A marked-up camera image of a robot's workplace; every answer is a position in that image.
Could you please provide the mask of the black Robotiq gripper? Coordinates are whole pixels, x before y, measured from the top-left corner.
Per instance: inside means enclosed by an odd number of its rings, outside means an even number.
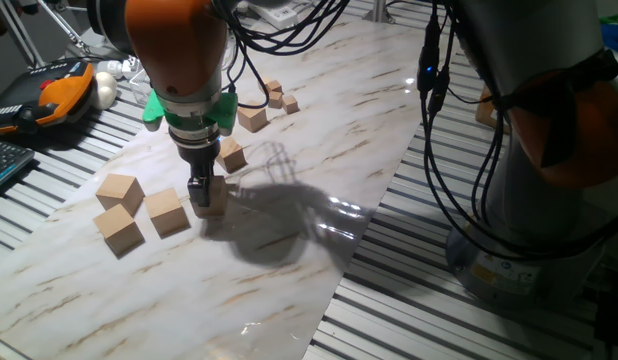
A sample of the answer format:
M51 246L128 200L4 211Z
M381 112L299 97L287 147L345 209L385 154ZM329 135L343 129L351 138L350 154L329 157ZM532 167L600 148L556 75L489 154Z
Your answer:
M192 203L199 207L209 207L213 164L219 154L219 142L214 141L202 147L177 145L179 156L191 167L187 189Z

